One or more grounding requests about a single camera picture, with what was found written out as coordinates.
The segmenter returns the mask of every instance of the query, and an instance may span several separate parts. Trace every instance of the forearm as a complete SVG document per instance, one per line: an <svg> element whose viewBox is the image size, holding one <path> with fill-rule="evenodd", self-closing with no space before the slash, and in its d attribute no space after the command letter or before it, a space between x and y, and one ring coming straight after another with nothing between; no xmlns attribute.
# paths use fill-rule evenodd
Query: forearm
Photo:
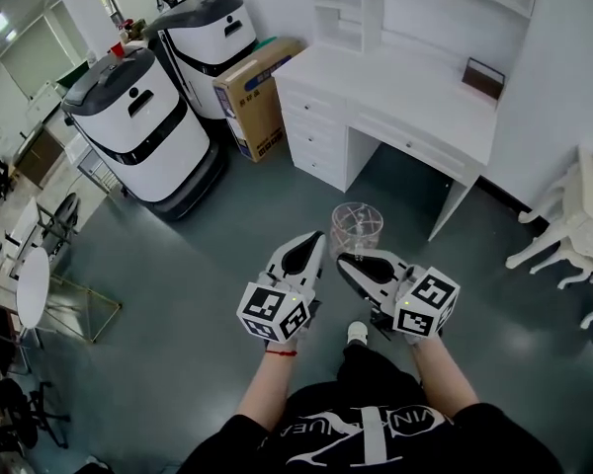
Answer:
<svg viewBox="0 0 593 474"><path fill-rule="evenodd" d="M294 356L266 353L237 414L244 415L271 432L284 413Z"/></svg>
<svg viewBox="0 0 593 474"><path fill-rule="evenodd" d="M452 418L479 400L439 337L420 341L412 348L413 358L431 407Z"/></svg>

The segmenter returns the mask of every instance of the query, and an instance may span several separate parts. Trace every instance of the white sneaker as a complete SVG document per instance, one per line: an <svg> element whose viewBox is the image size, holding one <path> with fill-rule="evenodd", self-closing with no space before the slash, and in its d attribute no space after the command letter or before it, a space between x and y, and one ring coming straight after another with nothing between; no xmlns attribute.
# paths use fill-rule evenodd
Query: white sneaker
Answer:
<svg viewBox="0 0 593 474"><path fill-rule="evenodd" d="M367 325L362 321L355 321L347 329L347 344L352 344L354 341L367 345Z"/></svg>

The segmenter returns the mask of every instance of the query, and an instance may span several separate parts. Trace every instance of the cardboard box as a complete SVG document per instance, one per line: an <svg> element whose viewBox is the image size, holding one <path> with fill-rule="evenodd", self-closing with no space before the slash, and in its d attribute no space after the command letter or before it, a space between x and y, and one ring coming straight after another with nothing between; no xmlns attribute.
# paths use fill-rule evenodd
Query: cardboard box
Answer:
<svg viewBox="0 0 593 474"><path fill-rule="evenodd" d="M285 140L277 85L271 74L302 50L296 39L275 39L213 80L237 146L254 162Z"/></svg>

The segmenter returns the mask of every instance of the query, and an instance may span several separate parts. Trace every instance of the transparent cup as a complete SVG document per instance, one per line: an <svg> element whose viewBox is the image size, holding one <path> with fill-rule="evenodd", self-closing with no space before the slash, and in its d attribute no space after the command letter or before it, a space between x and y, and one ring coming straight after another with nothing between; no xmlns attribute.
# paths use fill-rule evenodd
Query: transparent cup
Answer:
<svg viewBox="0 0 593 474"><path fill-rule="evenodd" d="M381 214L366 203L341 203L332 212L329 254L336 261L341 253L360 255L378 246L384 225Z"/></svg>

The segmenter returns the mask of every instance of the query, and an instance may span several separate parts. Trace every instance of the red bracelet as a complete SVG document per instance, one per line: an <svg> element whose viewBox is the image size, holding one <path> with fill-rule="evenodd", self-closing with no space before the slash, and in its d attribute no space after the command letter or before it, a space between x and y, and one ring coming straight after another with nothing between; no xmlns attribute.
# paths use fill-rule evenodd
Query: red bracelet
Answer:
<svg viewBox="0 0 593 474"><path fill-rule="evenodd" d="M273 352L270 350L266 350L266 353L272 353L273 355L279 356L297 356L297 352Z"/></svg>

